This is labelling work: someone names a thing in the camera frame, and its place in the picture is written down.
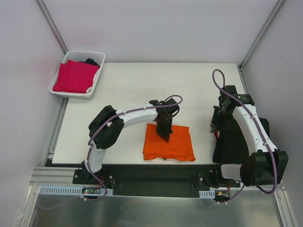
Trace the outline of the orange t shirt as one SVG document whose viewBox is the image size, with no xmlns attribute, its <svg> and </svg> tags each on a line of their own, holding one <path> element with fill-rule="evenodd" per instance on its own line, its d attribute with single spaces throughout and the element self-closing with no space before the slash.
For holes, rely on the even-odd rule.
<svg viewBox="0 0 303 227">
<path fill-rule="evenodd" d="M 189 127 L 172 126 L 172 134 L 166 142 L 156 133 L 155 124 L 147 124 L 145 141 L 143 146 L 143 159 L 153 160 L 156 158 L 175 159 L 180 162 L 196 160 Z"/>
</svg>

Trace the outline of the black t shirt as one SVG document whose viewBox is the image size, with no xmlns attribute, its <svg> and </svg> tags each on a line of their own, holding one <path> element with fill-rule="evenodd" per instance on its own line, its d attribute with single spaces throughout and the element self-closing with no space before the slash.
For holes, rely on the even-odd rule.
<svg viewBox="0 0 303 227">
<path fill-rule="evenodd" d="M 249 158 L 249 150 L 238 123 L 231 119 L 227 130 L 219 133 L 213 162 L 218 164 L 243 164 Z"/>
</svg>

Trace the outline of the white plastic basket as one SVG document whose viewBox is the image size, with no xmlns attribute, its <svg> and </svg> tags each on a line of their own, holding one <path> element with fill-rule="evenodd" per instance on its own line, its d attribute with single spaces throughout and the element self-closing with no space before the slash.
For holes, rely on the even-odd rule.
<svg viewBox="0 0 303 227">
<path fill-rule="evenodd" d="M 49 92 L 66 98 L 93 96 L 106 54 L 98 51 L 68 51 L 49 86 Z"/>
</svg>

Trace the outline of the pink t shirt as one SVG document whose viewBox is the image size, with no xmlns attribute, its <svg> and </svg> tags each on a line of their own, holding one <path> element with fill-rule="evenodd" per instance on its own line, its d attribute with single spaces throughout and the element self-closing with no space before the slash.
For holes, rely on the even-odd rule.
<svg viewBox="0 0 303 227">
<path fill-rule="evenodd" d="M 85 94 L 91 91 L 95 74 L 100 67 L 84 61 L 68 60 L 59 67 L 57 81 L 52 91 Z"/>
</svg>

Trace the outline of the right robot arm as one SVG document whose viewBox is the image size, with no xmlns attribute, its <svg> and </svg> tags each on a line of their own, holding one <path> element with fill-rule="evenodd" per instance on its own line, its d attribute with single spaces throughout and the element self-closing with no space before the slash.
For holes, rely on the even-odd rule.
<svg viewBox="0 0 303 227">
<path fill-rule="evenodd" d="M 224 86 L 214 106 L 211 133 L 218 133 L 213 162 L 219 171 L 213 182 L 225 186 L 230 179 L 245 186 L 280 184 L 288 162 L 267 132 L 267 119 L 257 115 L 250 95 L 238 94 L 234 85 Z"/>
</svg>

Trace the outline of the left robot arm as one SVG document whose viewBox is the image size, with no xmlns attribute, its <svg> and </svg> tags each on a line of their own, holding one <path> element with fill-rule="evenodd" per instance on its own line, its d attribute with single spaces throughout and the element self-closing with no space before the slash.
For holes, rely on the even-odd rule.
<svg viewBox="0 0 303 227">
<path fill-rule="evenodd" d="M 119 111 L 111 105 L 105 106 L 89 124 L 89 151 L 82 162 L 84 180 L 90 184 L 100 183 L 100 170 L 108 148 L 113 146 L 123 129 L 143 122 L 156 122 L 156 135 L 169 142 L 172 119 L 179 113 L 179 102 L 173 96 L 164 101 L 151 100 L 147 104 Z"/>
</svg>

